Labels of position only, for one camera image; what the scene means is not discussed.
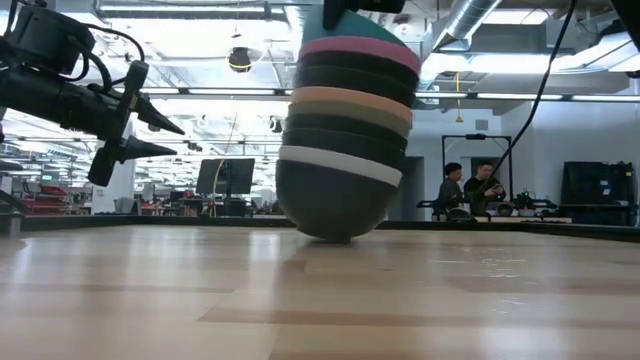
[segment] black cable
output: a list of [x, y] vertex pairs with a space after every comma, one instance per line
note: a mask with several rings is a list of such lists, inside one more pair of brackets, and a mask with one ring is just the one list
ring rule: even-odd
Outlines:
[[[138, 49], [138, 53], [140, 54], [140, 59], [139, 60], [144, 62], [144, 59], [145, 59], [144, 49], [142, 49], [142, 46], [140, 45], [140, 43], [138, 41], [136, 41], [136, 39], [134, 39], [132, 36], [130, 36], [128, 34], [125, 34], [122, 31], [113, 30], [113, 29], [109, 29], [109, 28], [104, 28], [104, 27], [100, 27], [100, 26], [97, 26], [97, 25], [93, 25], [93, 24], [86, 24], [85, 23], [84, 25], [86, 27], [90, 28], [90, 29], [102, 31], [102, 32], [105, 32], [105, 33], [108, 33], [108, 34], [114, 34], [114, 35], [122, 36], [123, 38], [129, 40]], [[111, 90], [111, 87], [113, 85], [122, 84], [125, 81], [125, 79], [126, 79], [126, 77], [123, 77], [123, 78], [117, 79], [115, 81], [111, 81], [111, 76], [109, 76], [109, 90]]]
[[109, 69], [102, 62], [102, 60], [98, 57], [98, 55], [88, 52], [87, 56], [94, 64], [98, 67], [98, 71], [100, 71], [100, 77], [102, 77], [102, 91], [107, 93], [113, 87], [113, 82], [111, 81], [111, 74], [109, 74]]
[[498, 172], [498, 169], [500, 169], [500, 165], [502, 165], [502, 163], [505, 161], [507, 156], [511, 156], [511, 152], [513, 151], [513, 147], [518, 143], [518, 141], [520, 140], [522, 135], [525, 133], [525, 131], [527, 131], [527, 129], [529, 128], [529, 126], [533, 122], [533, 118], [535, 117], [536, 112], [538, 111], [538, 106], [540, 106], [540, 100], [542, 99], [542, 94], [544, 93], [544, 89], [547, 86], [547, 81], [549, 80], [549, 76], [551, 75], [551, 68], [553, 66], [553, 61], [555, 60], [556, 56], [558, 55], [558, 52], [560, 51], [560, 46], [562, 45], [562, 40], [564, 40], [564, 35], [567, 32], [567, 28], [569, 27], [569, 23], [571, 22], [571, 18], [573, 17], [573, 12], [576, 9], [576, 4], [578, 3], [578, 0], [570, 0], [570, 1], [571, 1], [571, 4], [569, 5], [569, 10], [567, 11], [567, 15], [566, 15], [566, 18], [564, 19], [564, 22], [562, 24], [562, 28], [560, 29], [560, 34], [558, 34], [558, 39], [556, 40], [556, 44], [553, 47], [553, 51], [551, 52], [551, 56], [549, 56], [549, 68], [547, 69], [547, 71], [542, 76], [542, 81], [540, 82], [540, 88], [538, 89], [538, 93], [536, 95], [536, 99], [533, 101], [533, 105], [531, 106], [531, 113], [529, 113], [529, 118], [524, 123], [524, 125], [522, 126], [522, 129], [520, 129], [520, 131], [518, 132], [516, 137], [513, 139], [513, 142], [507, 148], [507, 151], [505, 151], [504, 154], [500, 157], [500, 160], [498, 160], [498, 163], [493, 168], [493, 171], [491, 172], [491, 175], [489, 175], [489, 178], [487, 178], [487, 180], [485, 180], [484, 184], [482, 184], [482, 186], [480, 186], [480, 189], [478, 189], [478, 191], [476, 192], [476, 196], [477, 196], [478, 193], [482, 193], [482, 192], [486, 191], [486, 190], [483, 190], [483, 189], [485, 189], [486, 186], [489, 185], [490, 180], [493, 179], [495, 174]]
[[16, 20], [16, 13], [18, 12], [18, 0], [11, 0], [9, 6], [9, 16], [7, 17], [7, 28], [4, 30], [4, 37], [6, 38], [11, 33], [11, 27]]
[[136, 41], [136, 39], [131, 37], [131, 35], [125, 34], [122, 31], [113, 30], [113, 29], [109, 29], [109, 28], [104, 28], [104, 27], [100, 27], [100, 26], [94, 25], [94, 24], [84, 23], [83, 25], [88, 27], [89, 29], [94, 29], [94, 30], [102, 31], [102, 32], [105, 32], [105, 33], [108, 33], [108, 34], [114, 34], [114, 35], [122, 36], [123, 38], [129, 40], [138, 49], [138, 53], [140, 54], [140, 59], [139, 60], [140, 61], [144, 61], [144, 50], [142, 49], [142, 46], [140, 45], [140, 43], [138, 41]]
[[80, 74], [78, 76], [76, 76], [75, 78], [67, 78], [64, 76], [60, 76], [61, 78], [63, 78], [65, 81], [69, 81], [69, 82], [75, 82], [75, 81], [80, 81], [82, 79], [84, 79], [85, 77], [87, 77], [87, 75], [89, 74], [89, 55], [91, 52], [87, 51], [86, 49], [82, 49], [81, 50], [81, 54], [82, 54], [82, 71], [80, 72]]

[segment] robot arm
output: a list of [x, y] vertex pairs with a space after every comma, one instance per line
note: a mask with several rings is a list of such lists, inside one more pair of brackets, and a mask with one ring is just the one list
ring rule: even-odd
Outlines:
[[[89, 26], [47, 9], [42, 2], [40, 4], [23, 6], [15, 30], [0, 37], [3, 65], [0, 70], [0, 106], [103, 140], [105, 145], [97, 151], [89, 171], [89, 180], [96, 185], [109, 184], [116, 162], [175, 154], [171, 149], [133, 136], [122, 138], [132, 112], [137, 112], [138, 118], [148, 124], [184, 134], [151, 105], [147, 94], [140, 92], [149, 65], [133, 61], [124, 79], [111, 81], [104, 63], [91, 53], [95, 39]], [[73, 72], [80, 55], [83, 58], [81, 75], [76, 79], [65, 77]], [[100, 69], [103, 84], [73, 84], [73, 81], [86, 76], [89, 60]], [[123, 93], [112, 88], [118, 82], [124, 82]]]

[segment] security camera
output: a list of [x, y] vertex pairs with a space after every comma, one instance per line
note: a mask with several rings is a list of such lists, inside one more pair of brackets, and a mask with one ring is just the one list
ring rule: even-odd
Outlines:
[[246, 47], [234, 47], [229, 54], [229, 67], [237, 73], [247, 73], [251, 70], [249, 49]]
[[274, 134], [280, 134], [282, 132], [282, 122], [280, 119], [270, 116], [269, 117], [269, 130]]

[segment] wooden surface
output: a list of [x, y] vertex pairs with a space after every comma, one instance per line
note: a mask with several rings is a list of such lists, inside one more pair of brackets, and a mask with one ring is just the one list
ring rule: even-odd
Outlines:
[[640, 247], [130, 226], [0, 240], [0, 359], [637, 360]]

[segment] monitor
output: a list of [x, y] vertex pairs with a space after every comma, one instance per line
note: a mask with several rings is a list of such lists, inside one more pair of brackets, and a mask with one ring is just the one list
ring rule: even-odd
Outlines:
[[208, 195], [213, 192], [213, 183], [218, 168], [220, 168], [220, 173], [218, 174], [216, 194], [251, 193], [255, 162], [255, 159], [202, 160], [196, 193]]

